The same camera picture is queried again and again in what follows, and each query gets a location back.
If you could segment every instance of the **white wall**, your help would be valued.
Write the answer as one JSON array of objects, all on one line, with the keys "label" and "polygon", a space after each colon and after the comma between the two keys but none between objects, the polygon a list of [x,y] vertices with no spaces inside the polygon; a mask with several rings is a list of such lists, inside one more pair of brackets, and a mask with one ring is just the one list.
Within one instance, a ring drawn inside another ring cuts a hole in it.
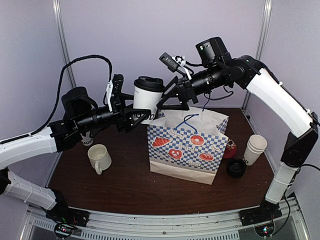
[{"label": "white wall", "polygon": [[[133,94],[138,76],[173,77],[159,57],[186,55],[200,63],[195,45],[220,36],[233,58],[255,56],[264,1],[260,0],[96,0],[61,1],[61,12],[70,58],[100,54],[109,58],[114,73],[124,75],[124,91]],[[86,86],[91,97],[102,103],[108,66],[101,60],[75,64],[78,86]],[[222,88],[214,97],[225,96]],[[245,91],[208,106],[241,107]],[[200,105],[205,99],[199,97]]]},{"label": "white wall", "polygon": [[[307,108],[320,115],[320,1],[273,1],[271,23],[262,61]],[[268,141],[278,166],[289,128],[259,99],[253,97],[249,113]],[[306,163],[320,167],[320,140]],[[295,191],[311,239],[319,239],[320,172],[303,168],[291,188]]]},{"label": "white wall", "polygon": [[[64,65],[51,1],[0,1],[0,139],[31,132],[53,109]],[[69,88],[64,79],[62,93]],[[59,106],[55,119],[61,118]],[[56,155],[9,166],[21,177],[44,186]],[[27,205],[0,196],[0,239],[18,237]]]}]

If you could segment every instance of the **black lid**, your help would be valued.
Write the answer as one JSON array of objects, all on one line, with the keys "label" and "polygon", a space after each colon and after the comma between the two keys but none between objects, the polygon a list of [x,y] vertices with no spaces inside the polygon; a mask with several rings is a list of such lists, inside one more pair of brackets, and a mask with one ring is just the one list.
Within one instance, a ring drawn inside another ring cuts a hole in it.
[{"label": "black lid", "polygon": [[233,178],[240,178],[246,172],[246,163],[240,158],[231,159],[226,168],[226,172]]},{"label": "black lid", "polygon": [[149,76],[140,76],[134,81],[134,85],[140,89],[156,93],[162,93],[165,89],[162,79]]}]

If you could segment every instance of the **white paper cup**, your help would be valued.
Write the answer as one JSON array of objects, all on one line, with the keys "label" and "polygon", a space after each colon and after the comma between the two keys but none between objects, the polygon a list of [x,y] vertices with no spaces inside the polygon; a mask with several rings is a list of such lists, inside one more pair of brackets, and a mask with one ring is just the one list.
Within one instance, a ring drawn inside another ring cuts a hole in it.
[{"label": "white paper cup", "polygon": [[[160,78],[140,76],[134,81],[133,108],[151,110],[151,115],[142,124],[150,124],[154,120],[163,90],[164,81]],[[134,118],[136,120],[139,117],[140,115],[136,115]]]},{"label": "white paper cup", "polygon": [[256,162],[258,157],[265,151],[268,143],[267,140],[260,135],[252,135],[246,145],[243,155],[243,161],[246,165],[251,166]]},{"label": "white paper cup", "polygon": [[85,146],[90,146],[94,143],[94,139],[92,138],[92,133],[90,131],[87,131],[84,135],[81,134],[81,137],[81,142]]},{"label": "white paper cup", "polygon": [[108,169],[112,163],[107,148],[102,144],[93,145],[87,154],[92,168],[98,175],[101,175],[102,171]]}]

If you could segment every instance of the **bag handle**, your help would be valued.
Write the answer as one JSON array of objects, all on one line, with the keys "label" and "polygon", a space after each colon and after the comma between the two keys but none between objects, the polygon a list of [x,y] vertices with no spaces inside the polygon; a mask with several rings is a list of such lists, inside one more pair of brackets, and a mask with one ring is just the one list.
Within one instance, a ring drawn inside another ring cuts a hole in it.
[{"label": "bag handle", "polygon": [[191,126],[189,123],[187,123],[188,120],[190,120],[191,118],[193,118],[194,116],[199,116],[199,113],[196,114],[189,114],[187,116],[184,117],[183,122],[181,122],[180,124],[178,124],[175,129],[177,129],[178,127],[180,127],[182,124],[186,124],[188,125],[190,128],[193,128],[194,131],[197,133],[197,129],[194,126]]}]

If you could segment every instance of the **brown tabletop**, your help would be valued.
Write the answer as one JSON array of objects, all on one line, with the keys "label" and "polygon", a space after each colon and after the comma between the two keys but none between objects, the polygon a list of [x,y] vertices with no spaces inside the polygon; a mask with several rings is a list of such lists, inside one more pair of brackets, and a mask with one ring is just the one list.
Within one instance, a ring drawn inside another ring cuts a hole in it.
[{"label": "brown tabletop", "polygon": [[[216,108],[229,116],[225,135],[235,141],[242,158],[253,134],[238,108]],[[49,184],[62,191],[71,207],[121,214],[176,215],[212,213],[257,206],[266,193],[273,171],[262,154],[241,178],[226,173],[223,159],[212,185],[150,172],[147,126],[118,133],[115,126],[101,132],[95,144],[107,147],[112,165],[97,175],[87,157],[89,147],[78,143],[65,151]]]}]

